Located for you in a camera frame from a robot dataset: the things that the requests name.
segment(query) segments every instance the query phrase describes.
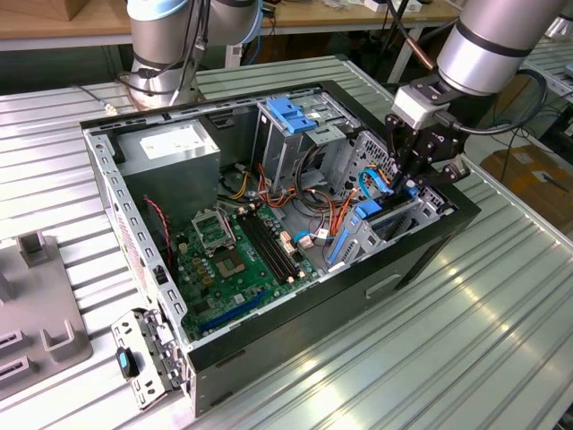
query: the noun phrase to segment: blue plastic tab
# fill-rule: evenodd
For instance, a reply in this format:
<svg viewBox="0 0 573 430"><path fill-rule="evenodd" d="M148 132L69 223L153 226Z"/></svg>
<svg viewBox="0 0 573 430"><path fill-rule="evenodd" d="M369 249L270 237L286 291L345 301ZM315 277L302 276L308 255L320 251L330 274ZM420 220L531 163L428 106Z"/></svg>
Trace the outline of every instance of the blue plastic tab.
<svg viewBox="0 0 573 430"><path fill-rule="evenodd" d="M382 207L374 200L367 200L356 206L355 212L360 218L368 218L371 215L378 213L382 210Z"/></svg>
<svg viewBox="0 0 573 430"><path fill-rule="evenodd" d="M267 101L267 108L292 134L306 132L317 126L306 117L300 107L286 97Z"/></svg>
<svg viewBox="0 0 573 430"><path fill-rule="evenodd" d="M416 197L418 195L418 189L415 187L412 188L407 188L408 194L410 194L410 197Z"/></svg>
<svg viewBox="0 0 573 430"><path fill-rule="evenodd" d="M336 260L337 255L340 252L340 248L342 248L342 245L344 244L344 241L346 240L347 237L348 237L348 230L344 229L344 231L342 232L342 236L340 236L340 239L338 240L338 243L334 248L334 251L332 251L332 254L330 255L329 264L332 264Z"/></svg>
<svg viewBox="0 0 573 430"><path fill-rule="evenodd" d="M127 367L127 356L124 352L119 355L119 365L121 367Z"/></svg>

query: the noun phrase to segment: cardboard box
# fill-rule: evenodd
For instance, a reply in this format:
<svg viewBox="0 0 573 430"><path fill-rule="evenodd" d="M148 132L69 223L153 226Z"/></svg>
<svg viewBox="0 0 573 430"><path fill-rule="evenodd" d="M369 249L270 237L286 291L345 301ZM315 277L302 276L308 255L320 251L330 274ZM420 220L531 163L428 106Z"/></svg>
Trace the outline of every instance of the cardboard box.
<svg viewBox="0 0 573 430"><path fill-rule="evenodd" d="M506 150L498 150L481 167L500 180L505 155ZM503 184L561 232L573 230L573 176L542 149L535 145L513 148Z"/></svg>
<svg viewBox="0 0 573 430"><path fill-rule="evenodd" d="M89 0L0 0L0 10L70 21L88 2Z"/></svg>

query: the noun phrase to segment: motherboard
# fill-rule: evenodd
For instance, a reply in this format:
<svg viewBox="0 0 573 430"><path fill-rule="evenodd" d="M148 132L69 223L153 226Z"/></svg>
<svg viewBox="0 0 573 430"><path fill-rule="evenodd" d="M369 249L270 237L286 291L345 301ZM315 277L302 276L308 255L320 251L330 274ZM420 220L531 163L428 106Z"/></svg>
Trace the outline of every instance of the motherboard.
<svg viewBox="0 0 573 430"><path fill-rule="evenodd" d="M270 208L208 211L199 218L175 236L176 276L189 310L182 324L190 338L207 336L318 278ZM214 247L217 241L222 245Z"/></svg>

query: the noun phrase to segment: yellow wire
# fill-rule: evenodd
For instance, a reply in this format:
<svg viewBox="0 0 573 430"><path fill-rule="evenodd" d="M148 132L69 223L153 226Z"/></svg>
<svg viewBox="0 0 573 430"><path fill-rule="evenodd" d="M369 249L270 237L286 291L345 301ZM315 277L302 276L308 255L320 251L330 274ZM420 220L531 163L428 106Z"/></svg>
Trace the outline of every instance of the yellow wire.
<svg viewBox="0 0 573 430"><path fill-rule="evenodd" d="M241 185L241 189L237 191L236 194L231 196L231 199L238 200L243 197L244 192L247 190L247 180L249 178L249 172L245 173L243 176L243 184Z"/></svg>

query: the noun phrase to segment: wooden table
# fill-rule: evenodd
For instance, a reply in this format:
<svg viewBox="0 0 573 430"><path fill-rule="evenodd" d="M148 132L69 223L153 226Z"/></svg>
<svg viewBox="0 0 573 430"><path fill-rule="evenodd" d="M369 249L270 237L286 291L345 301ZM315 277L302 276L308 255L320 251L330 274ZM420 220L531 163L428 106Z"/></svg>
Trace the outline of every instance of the wooden table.
<svg viewBox="0 0 573 430"><path fill-rule="evenodd" d="M426 27L441 25L457 17L459 11L444 0L422 6L419 13L406 13L404 24L417 39ZM275 34L300 34L351 30L380 30L385 13L374 13L361 5L336 10L321 0L310 3L284 1L276 11ZM386 28L392 23L388 18ZM261 34L268 35L272 24L265 19ZM123 0L91 0L69 22L0 11L0 51L52 47L89 47L132 43L129 17ZM240 49L227 48L226 66L238 65ZM403 72L410 49L405 47L390 76L396 80Z"/></svg>

